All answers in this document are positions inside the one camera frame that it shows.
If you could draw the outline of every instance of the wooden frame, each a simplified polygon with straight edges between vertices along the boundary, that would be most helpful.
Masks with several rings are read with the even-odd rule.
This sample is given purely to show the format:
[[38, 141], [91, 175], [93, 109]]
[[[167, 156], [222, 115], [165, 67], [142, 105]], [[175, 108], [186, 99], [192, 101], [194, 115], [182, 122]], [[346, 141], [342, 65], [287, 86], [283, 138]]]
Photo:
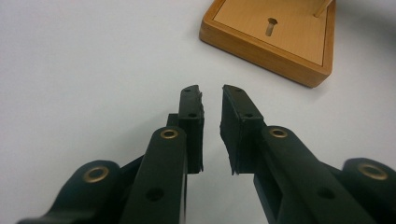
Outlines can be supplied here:
[[[332, 1], [327, 7], [327, 11], [320, 16], [321, 19], [324, 20], [323, 39], [320, 39], [320, 41], [323, 41], [322, 49], [320, 49], [322, 54], [319, 55], [319, 58], [317, 57], [314, 59], [307, 59], [307, 57], [298, 55], [298, 53], [290, 52], [289, 49], [268, 43], [265, 39], [266, 37], [258, 38], [257, 36], [247, 34], [246, 31], [241, 31], [241, 28], [235, 28], [236, 25], [233, 27], [230, 21], [231, 19], [217, 17], [221, 10], [230, 10], [223, 8], [227, 1], [235, 2], [237, 0], [215, 0], [204, 15], [200, 30], [200, 38], [203, 41], [311, 88], [319, 85], [332, 72], [335, 1]], [[318, 2], [318, 6], [320, 5], [320, 1], [318, 0], [305, 1], [310, 1], [315, 4]], [[312, 16], [312, 20], [318, 19], [314, 17], [314, 13], [315, 10], [312, 11], [312, 14], [306, 16]], [[291, 14], [286, 15], [286, 17], [289, 17], [289, 27], [298, 25], [295, 19], [291, 18], [292, 16]], [[290, 38], [290, 36], [285, 35], [281, 36], [281, 38]], [[302, 40], [302, 37], [300, 39], [304, 41], [308, 47], [311, 45], [309, 41]]]

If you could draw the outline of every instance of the white table surface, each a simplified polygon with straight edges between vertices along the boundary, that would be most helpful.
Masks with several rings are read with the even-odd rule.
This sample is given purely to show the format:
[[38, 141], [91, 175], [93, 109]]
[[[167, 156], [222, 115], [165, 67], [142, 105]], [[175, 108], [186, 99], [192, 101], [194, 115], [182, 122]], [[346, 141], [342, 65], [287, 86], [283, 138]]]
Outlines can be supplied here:
[[267, 222], [252, 175], [231, 175], [219, 136], [224, 84], [321, 161], [396, 169], [395, 1], [337, 3], [333, 71], [315, 89], [200, 41], [211, 3], [0, 2], [0, 223], [46, 213], [86, 162], [142, 155], [193, 84], [204, 94], [205, 171], [189, 175], [189, 224]]

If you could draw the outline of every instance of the metal grommet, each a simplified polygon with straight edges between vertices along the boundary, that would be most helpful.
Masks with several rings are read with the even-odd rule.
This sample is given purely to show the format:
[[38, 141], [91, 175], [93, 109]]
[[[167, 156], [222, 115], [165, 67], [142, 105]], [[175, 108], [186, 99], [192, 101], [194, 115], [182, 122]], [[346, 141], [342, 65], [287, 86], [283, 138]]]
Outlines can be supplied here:
[[288, 133], [283, 131], [282, 129], [278, 129], [278, 128], [274, 128], [270, 130], [270, 134], [273, 137], [277, 137], [277, 138], [284, 138], [288, 136]]
[[83, 179], [87, 183], [96, 183], [106, 178], [109, 171], [105, 166], [96, 166], [85, 172]]
[[178, 132], [173, 129], [166, 129], [161, 132], [161, 137], [165, 139], [172, 139], [178, 136]]
[[361, 163], [358, 165], [358, 170], [368, 177], [376, 180], [386, 180], [388, 179], [388, 174], [381, 168], [370, 163]]

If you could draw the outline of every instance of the hole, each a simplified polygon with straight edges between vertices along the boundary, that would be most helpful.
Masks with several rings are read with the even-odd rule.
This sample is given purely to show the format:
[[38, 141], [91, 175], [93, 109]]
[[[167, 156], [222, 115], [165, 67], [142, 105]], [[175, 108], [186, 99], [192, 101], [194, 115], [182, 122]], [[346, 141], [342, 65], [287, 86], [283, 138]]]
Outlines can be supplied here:
[[317, 195], [324, 199], [333, 199], [335, 198], [334, 193], [328, 188], [320, 188], [317, 191]]
[[281, 129], [271, 129], [270, 134], [273, 137], [277, 137], [277, 138], [284, 138], [284, 137], [288, 136], [288, 133], [286, 133], [285, 131], [283, 131]]
[[266, 36], [272, 35], [275, 25], [277, 25], [277, 20], [274, 18], [268, 18], [268, 26], [267, 26], [267, 30], [265, 31]]
[[163, 197], [162, 189], [149, 189], [146, 198], [151, 202], [158, 202]]
[[372, 179], [376, 179], [376, 180], [388, 179], [388, 174], [385, 171], [383, 171], [381, 168], [379, 168], [375, 165], [369, 164], [369, 163], [359, 164], [358, 170], [362, 174], [364, 174]]
[[104, 173], [105, 173], [104, 170], [102, 170], [102, 169], [97, 169], [97, 170], [91, 171], [91, 172], [88, 174], [88, 176], [89, 176], [90, 178], [97, 178], [97, 177], [103, 175]]
[[176, 138], [178, 136], [178, 132], [173, 129], [166, 129], [161, 132], [161, 137], [166, 139]]
[[96, 183], [106, 178], [109, 171], [105, 166], [96, 166], [85, 172], [83, 179], [87, 183]]

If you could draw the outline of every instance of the wooden box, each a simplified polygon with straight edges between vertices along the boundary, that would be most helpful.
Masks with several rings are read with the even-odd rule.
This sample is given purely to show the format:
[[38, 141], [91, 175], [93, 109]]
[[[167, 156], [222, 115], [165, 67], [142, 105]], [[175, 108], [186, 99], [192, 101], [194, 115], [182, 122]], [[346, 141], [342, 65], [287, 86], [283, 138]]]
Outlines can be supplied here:
[[316, 87], [332, 72], [335, 1], [215, 0], [200, 38], [247, 61]]

